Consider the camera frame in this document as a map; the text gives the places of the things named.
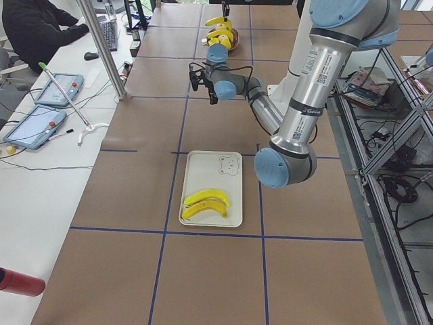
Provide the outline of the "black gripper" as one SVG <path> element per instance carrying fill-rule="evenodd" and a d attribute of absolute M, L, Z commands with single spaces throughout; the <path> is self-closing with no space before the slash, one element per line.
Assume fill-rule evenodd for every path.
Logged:
<path fill-rule="evenodd" d="M 230 7 L 226 1 L 221 1 L 223 17 L 229 16 Z M 208 90 L 210 105 L 215 105 L 218 103 L 218 97 L 214 91 L 214 84 L 206 76 L 206 68 L 201 64 L 195 62 L 189 63 L 189 80 L 191 87 L 194 91 L 198 90 L 200 85 L 205 86 Z"/>

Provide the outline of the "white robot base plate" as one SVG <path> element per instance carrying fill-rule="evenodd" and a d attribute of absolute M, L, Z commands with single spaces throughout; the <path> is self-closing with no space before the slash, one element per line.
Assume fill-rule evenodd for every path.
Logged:
<path fill-rule="evenodd" d="M 306 66 L 302 65 L 300 72 L 295 72 L 294 68 L 289 67 L 286 77 L 278 85 L 268 86 L 268 94 L 271 101 L 277 106 L 287 121 L 294 120 L 296 113 L 301 113 L 301 111 L 293 110 L 289 107 L 299 76 L 310 77 L 315 71 L 315 61 L 307 63 Z"/>

